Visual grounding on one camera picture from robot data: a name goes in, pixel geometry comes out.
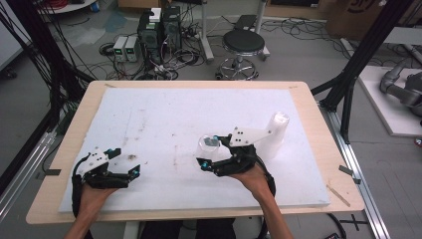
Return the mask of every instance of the black metal pole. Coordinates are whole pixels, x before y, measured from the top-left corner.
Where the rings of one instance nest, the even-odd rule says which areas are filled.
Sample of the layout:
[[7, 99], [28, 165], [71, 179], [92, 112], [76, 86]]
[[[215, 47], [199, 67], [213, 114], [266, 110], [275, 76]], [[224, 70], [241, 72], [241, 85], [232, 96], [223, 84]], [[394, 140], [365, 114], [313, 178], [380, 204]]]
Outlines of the black metal pole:
[[320, 105], [323, 108], [327, 108], [328, 111], [334, 112], [344, 98], [343, 110], [346, 112], [343, 112], [343, 117], [341, 118], [341, 135], [346, 139], [346, 142], [348, 142], [352, 88], [360, 73], [412, 2], [413, 0], [389, 0], [364, 36], [356, 52], [344, 67], [342, 73], [337, 78], [312, 89], [315, 95], [331, 88], [326, 98], [320, 102]]

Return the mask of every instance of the black strap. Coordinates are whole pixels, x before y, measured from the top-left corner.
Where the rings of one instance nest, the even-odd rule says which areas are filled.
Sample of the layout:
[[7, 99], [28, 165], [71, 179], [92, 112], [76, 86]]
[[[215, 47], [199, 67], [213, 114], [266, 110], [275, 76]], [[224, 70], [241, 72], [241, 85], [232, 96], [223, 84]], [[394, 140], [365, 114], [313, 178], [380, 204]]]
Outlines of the black strap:
[[[74, 212], [75, 217], [78, 217], [79, 209], [81, 207], [81, 197], [82, 197], [82, 178], [80, 175], [72, 176], [72, 211]], [[85, 235], [85, 239], [93, 239], [91, 231], [88, 230]]]

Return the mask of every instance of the stool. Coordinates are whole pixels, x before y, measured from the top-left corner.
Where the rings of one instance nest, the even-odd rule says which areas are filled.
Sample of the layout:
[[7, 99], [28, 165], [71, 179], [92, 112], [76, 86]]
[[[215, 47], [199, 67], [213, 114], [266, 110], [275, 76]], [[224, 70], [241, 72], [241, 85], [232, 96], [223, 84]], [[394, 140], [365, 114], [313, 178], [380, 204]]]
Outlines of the stool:
[[255, 65], [243, 58], [263, 52], [265, 41], [259, 34], [249, 30], [230, 31], [223, 37], [223, 47], [236, 54], [236, 58], [228, 58], [220, 64], [219, 72], [215, 74], [217, 80], [224, 77], [229, 80], [248, 81], [259, 76]]

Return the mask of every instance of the aluminum frame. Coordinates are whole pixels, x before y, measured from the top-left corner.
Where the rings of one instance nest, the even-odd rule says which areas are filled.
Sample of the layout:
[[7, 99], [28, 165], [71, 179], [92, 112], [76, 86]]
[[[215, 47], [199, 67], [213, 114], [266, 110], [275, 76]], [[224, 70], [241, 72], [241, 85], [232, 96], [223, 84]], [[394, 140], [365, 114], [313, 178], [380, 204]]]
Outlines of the aluminum frame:
[[353, 171], [353, 175], [356, 179], [360, 179], [360, 184], [356, 184], [357, 189], [362, 195], [365, 203], [365, 214], [369, 221], [371, 231], [377, 239], [389, 239], [387, 228], [382, 220], [381, 214], [376, 206], [375, 200], [369, 190], [366, 180], [363, 176], [363, 172], [360, 169], [359, 162], [357, 161], [356, 155], [340, 133], [341, 119], [337, 113], [328, 112], [326, 109], [321, 109], [327, 115], [329, 121], [328, 126], [331, 126], [334, 140], [337, 142], [338, 149], [340, 150], [347, 167]]

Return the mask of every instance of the caster wheel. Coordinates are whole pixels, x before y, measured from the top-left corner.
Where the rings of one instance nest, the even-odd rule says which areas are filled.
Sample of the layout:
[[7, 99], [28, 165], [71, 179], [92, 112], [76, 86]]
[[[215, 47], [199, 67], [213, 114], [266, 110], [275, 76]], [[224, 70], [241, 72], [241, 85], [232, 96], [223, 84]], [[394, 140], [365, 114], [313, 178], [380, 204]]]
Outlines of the caster wheel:
[[216, 73], [216, 74], [215, 74], [215, 79], [217, 79], [217, 80], [221, 80], [221, 79], [223, 79], [223, 74], [221, 74], [221, 73]]

